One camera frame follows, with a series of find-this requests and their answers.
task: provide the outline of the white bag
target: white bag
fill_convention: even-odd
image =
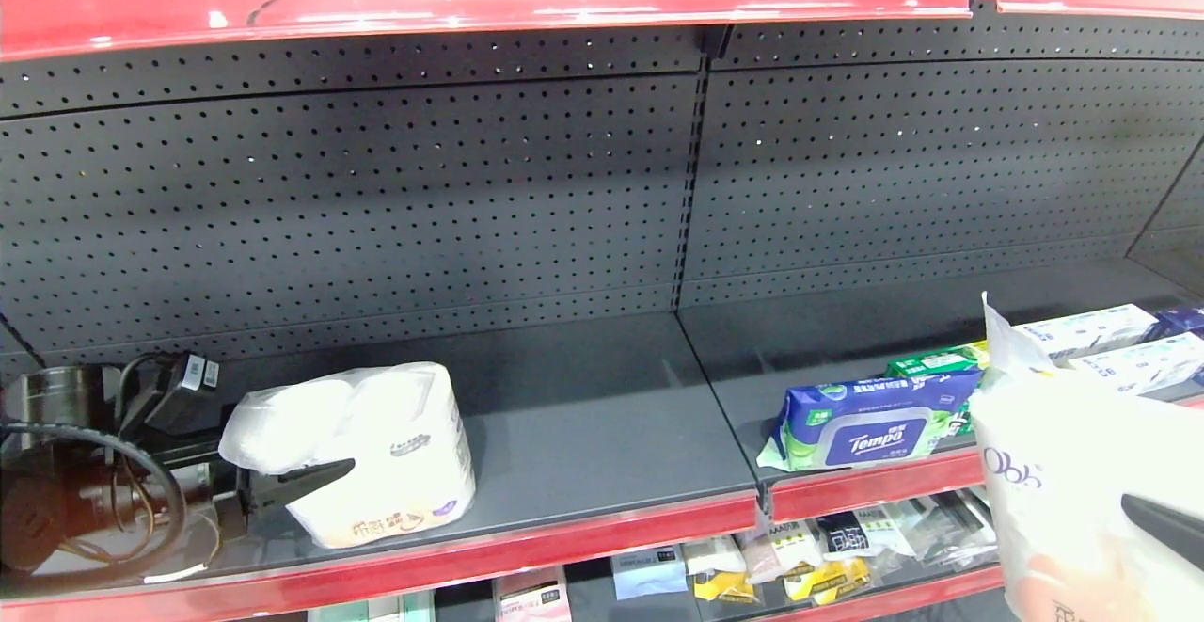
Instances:
[[[1138,528],[1122,494],[1204,517],[1204,413],[1058,369],[986,304],[991,366],[970,415],[1008,604],[1025,622],[1178,622],[1204,573]]]
[[[218,451],[260,473],[354,458],[347,476],[288,505],[326,549],[444,526],[464,516],[476,492],[452,379],[438,363],[254,391],[230,416]]]

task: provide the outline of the tempo wet wipes package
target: tempo wet wipes package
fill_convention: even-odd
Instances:
[[[791,387],[757,464],[803,472],[927,456],[949,433],[981,373]]]

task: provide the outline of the blue package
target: blue package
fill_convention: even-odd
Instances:
[[[773,438],[792,472],[927,456],[981,377],[958,369],[791,387]]]
[[[1204,306],[1185,306],[1185,308],[1162,309],[1155,315],[1155,326],[1150,339],[1170,338],[1174,334],[1192,333],[1204,338]]]

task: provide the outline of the black device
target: black device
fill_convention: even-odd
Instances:
[[[209,522],[220,545],[243,537],[253,514],[354,468],[353,460],[282,476],[237,468],[217,455],[229,411],[202,432],[159,426],[220,408],[218,379],[214,361],[154,353],[123,368],[40,369],[0,391],[0,591],[45,596],[143,575],[175,552],[190,511],[216,516]],[[113,555],[84,539],[112,531],[142,540]],[[36,573],[59,550],[102,565]]]

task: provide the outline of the green package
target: green package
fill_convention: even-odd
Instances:
[[[951,373],[955,369],[986,369],[991,357],[986,351],[986,340],[958,344],[955,348],[937,349],[933,353],[901,357],[886,365],[887,378],[915,378],[917,374]],[[970,421],[970,404],[966,402],[958,408],[949,423],[950,437],[972,434],[974,425]]]

